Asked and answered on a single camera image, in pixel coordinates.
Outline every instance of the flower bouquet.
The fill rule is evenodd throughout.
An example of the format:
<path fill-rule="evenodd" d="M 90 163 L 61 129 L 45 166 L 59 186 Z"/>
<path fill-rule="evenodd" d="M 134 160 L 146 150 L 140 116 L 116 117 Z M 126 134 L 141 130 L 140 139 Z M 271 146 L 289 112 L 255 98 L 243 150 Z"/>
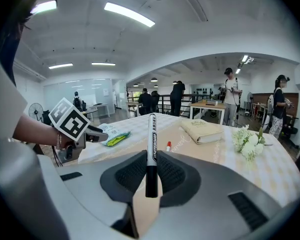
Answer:
<path fill-rule="evenodd" d="M 246 125 L 233 134 L 233 144 L 235 151 L 241 153 L 248 162 L 251 162 L 262 153 L 266 140 L 262 136 L 262 127 L 258 134 L 251 133 L 248 128 L 249 125 Z"/>

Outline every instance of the black cap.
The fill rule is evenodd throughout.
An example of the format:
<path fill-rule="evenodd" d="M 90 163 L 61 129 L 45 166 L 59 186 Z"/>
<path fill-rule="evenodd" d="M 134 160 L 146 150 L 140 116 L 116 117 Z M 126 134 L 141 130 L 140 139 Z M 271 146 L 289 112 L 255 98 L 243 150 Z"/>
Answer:
<path fill-rule="evenodd" d="M 224 72 L 224 74 L 225 75 L 229 75 L 230 73 L 232 73 L 233 71 L 232 71 L 232 68 L 231 67 L 227 67 L 226 69 L 225 69 L 225 72 Z"/>

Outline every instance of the black pants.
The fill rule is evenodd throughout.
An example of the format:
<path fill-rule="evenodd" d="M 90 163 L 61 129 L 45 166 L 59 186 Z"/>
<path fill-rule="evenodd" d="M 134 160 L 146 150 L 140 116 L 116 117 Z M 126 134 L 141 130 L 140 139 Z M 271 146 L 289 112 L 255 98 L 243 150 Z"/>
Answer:
<path fill-rule="evenodd" d="M 181 109 L 181 97 L 171 97 L 170 96 L 170 104 L 171 104 L 171 116 L 178 117 Z"/>
<path fill-rule="evenodd" d="M 150 114 L 151 109 L 150 109 L 150 107 L 142 106 L 142 107 L 139 107 L 139 113 L 140 113 L 141 116 L 146 115 L 146 114 Z"/>

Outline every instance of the marker pen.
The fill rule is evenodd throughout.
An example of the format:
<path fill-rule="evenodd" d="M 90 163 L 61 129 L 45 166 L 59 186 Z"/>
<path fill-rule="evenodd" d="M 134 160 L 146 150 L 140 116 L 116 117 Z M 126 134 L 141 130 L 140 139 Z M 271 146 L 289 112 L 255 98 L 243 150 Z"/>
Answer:
<path fill-rule="evenodd" d="M 145 197 L 158 197 L 157 176 L 157 118 L 155 114 L 149 115 L 148 150 L 146 157 Z"/>
<path fill-rule="evenodd" d="M 166 151 L 170 151 L 171 150 L 171 141 L 168 141 L 168 143 L 166 144 Z"/>

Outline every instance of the beige book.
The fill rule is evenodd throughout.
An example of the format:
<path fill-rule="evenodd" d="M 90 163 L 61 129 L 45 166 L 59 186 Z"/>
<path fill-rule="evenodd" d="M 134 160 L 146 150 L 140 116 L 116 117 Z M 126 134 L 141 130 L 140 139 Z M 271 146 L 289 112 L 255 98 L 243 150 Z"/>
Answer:
<path fill-rule="evenodd" d="M 219 124 L 210 123 L 202 119 L 182 120 L 181 127 L 197 144 L 220 141 L 223 132 Z"/>

